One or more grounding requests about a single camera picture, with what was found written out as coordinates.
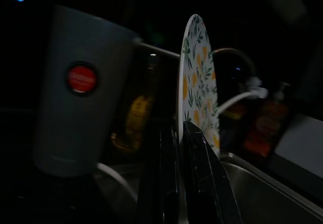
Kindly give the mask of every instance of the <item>plate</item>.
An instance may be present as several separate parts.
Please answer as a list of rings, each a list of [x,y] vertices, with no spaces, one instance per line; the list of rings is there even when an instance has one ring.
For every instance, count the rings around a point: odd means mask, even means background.
[[[208,34],[199,15],[189,19],[182,43],[178,77],[178,139],[183,140],[183,121],[191,121],[219,154],[219,117],[216,73]]]

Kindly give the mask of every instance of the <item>yellow lemon pattern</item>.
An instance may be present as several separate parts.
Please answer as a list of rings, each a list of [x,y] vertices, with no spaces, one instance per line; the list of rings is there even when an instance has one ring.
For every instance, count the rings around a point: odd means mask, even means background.
[[[204,133],[215,153],[219,152],[218,95],[213,57],[202,19],[194,15],[188,22],[182,45],[183,120],[191,121]]]

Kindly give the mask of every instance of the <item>stainless steel sink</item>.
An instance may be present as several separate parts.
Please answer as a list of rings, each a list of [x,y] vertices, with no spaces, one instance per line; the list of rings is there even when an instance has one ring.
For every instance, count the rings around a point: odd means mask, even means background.
[[[323,223],[323,209],[231,153],[221,154],[245,224]]]

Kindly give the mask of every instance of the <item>dish soap bottle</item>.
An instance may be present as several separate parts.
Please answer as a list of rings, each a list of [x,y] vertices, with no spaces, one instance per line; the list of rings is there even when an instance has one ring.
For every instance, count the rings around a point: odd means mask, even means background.
[[[265,102],[243,143],[246,150],[262,157],[267,157],[270,153],[282,121],[288,113],[288,107],[283,103],[286,86],[290,84],[281,82],[280,89],[273,94],[273,99]]]

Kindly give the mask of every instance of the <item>red logo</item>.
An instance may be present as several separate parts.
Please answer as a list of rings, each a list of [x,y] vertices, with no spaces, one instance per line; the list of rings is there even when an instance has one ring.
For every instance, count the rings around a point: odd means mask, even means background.
[[[67,82],[73,91],[88,93],[95,88],[97,77],[93,69],[78,65],[71,68],[68,72]]]

